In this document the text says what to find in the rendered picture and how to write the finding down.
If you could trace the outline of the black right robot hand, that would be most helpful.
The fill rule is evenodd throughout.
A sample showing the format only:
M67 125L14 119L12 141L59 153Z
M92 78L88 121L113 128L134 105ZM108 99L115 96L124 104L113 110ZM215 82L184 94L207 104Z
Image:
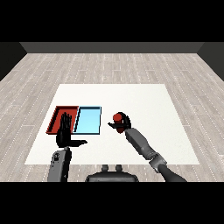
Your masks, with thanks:
M114 122L113 123L109 122L108 125L113 129L117 129L121 127L124 127L124 130L130 129L131 128L130 118L127 115L125 115L123 112L118 112L117 114L122 115L122 123L118 124Z

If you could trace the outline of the small red can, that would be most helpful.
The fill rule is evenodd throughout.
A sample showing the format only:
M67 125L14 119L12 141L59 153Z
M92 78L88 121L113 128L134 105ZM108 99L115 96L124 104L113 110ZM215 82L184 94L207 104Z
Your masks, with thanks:
M114 123L121 124L123 122L123 117L121 114L115 114L115 115L113 115L113 120L114 120ZM124 127L117 128L116 131L119 134L122 134L124 132Z

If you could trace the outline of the light blue shallow open box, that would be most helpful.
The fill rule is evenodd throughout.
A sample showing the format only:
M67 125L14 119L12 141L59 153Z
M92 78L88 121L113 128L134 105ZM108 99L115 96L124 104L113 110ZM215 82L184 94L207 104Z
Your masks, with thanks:
M73 125L75 135L99 135L102 108L100 106L80 106Z

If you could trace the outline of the dark grey robot body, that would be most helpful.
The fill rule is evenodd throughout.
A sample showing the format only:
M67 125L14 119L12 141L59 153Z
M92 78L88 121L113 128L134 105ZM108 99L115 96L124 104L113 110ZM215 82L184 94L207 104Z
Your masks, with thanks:
M115 171L109 171L109 166L104 164L100 172L88 175L86 182L138 182L138 178L124 172L120 164L115 166Z

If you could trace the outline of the red shallow open box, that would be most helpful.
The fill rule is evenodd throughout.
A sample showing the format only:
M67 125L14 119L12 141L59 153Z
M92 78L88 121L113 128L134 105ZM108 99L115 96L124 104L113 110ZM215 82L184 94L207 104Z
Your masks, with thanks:
M70 130L71 130L71 134L73 134L74 123L75 123L76 116L78 114L78 109L79 109L78 106L57 106L52 114L52 119L45 133L48 135L56 135L58 132L58 129L60 128L61 116L64 113L67 113L68 115L72 117Z

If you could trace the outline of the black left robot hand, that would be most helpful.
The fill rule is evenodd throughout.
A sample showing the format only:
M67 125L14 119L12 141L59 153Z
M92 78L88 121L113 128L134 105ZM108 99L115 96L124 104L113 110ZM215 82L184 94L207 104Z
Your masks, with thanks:
M56 135L56 144L59 148L79 147L87 143L86 140L71 139L71 123L72 117L67 112L64 112L61 115L59 129Z

